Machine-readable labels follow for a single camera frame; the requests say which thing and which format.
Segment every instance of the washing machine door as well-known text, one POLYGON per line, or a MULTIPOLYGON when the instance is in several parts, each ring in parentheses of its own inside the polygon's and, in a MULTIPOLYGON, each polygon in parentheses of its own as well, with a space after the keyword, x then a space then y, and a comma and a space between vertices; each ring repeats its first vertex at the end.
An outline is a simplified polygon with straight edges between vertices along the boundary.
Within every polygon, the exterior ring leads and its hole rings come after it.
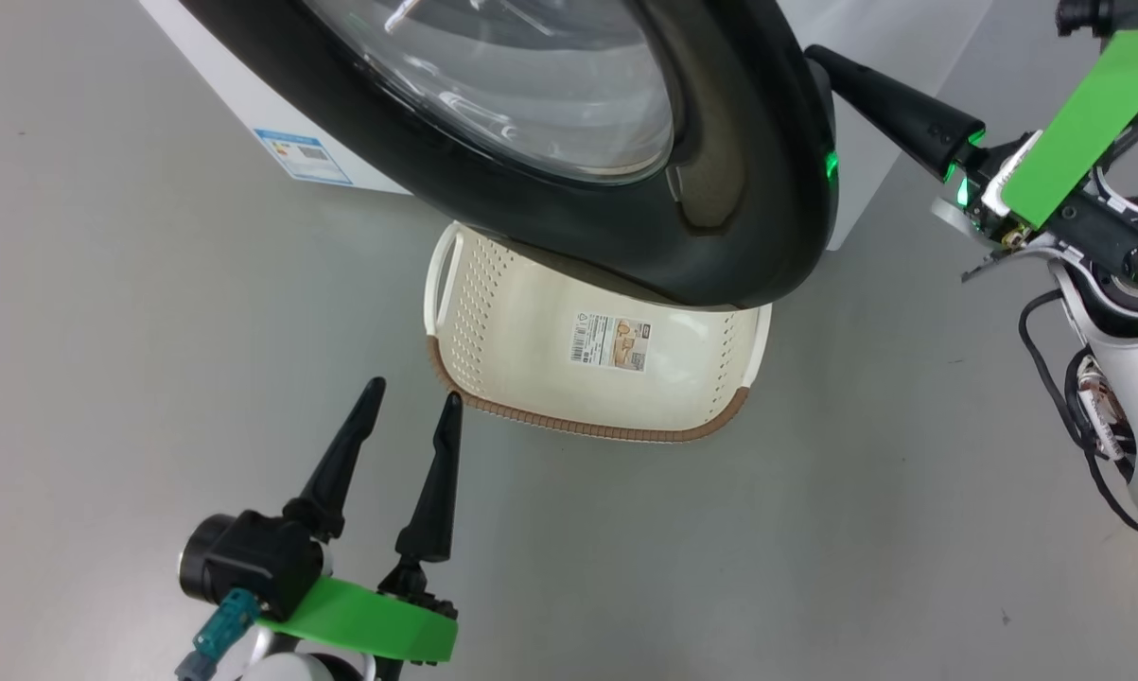
POLYGON ((762 305, 836 214, 832 99, 769 0, 182 0, 452 219, 648 301, 762 305))

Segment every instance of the basket handle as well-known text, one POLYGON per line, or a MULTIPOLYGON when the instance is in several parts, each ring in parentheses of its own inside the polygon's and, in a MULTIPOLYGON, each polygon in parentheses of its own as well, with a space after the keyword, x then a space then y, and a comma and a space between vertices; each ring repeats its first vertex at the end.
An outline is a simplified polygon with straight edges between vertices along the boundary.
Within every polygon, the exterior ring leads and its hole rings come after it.
MULTIPOLYGON (((443 265, 446 260, 455 253, 461 244, 460 223, 453 221, 446 225, 438 245, 435 245, 435 254, 429 259, 429 271, 426 271, 426 305, 422 310, 422 319, 426 322, 426 336, 438 336, 438 311, 443 302, 443 287, 438 285, 439 274, 443 274, 443 265)), ((451 285, 455 279, 455 265, 446 272, 445 285, 451 285)))

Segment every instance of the beige plastic basket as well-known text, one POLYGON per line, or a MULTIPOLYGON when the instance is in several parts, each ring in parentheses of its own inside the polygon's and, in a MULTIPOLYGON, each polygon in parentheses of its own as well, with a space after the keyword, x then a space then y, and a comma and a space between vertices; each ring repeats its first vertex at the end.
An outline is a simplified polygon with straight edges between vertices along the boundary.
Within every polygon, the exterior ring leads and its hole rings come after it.
POLYGON ((469 405, 580 435, 685 443, 741 410, 770 306, 634 301, 452 223, 429 264, 424 321, 436 374, 469 405))

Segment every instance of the round glass door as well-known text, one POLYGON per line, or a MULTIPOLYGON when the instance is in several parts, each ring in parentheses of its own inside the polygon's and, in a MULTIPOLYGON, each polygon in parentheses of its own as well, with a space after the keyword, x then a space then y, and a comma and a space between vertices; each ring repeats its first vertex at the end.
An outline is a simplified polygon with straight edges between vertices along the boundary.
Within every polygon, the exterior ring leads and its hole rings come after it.
POLYGON ((305 0, 409 104, 487 151, 577 181, 662 167, 665 77, 618 0, 305 0))

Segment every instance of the barcode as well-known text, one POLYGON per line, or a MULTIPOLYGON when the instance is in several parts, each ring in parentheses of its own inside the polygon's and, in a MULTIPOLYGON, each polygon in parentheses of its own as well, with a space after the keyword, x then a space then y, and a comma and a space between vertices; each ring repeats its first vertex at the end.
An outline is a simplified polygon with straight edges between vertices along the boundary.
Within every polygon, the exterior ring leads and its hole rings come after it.
POLYGON ((321 149, 313 149, 313 147, 299 147, 300 154, 305 155, 305 158, 316 159, 316 161, 328 161, 329 156, 325 155, 321 149))
POLYGON ((589 362, 586 354, 586 338, 589 337, 589 323, 582 322, 572 329, 572 352, 569 353, 569 361, 589 362))

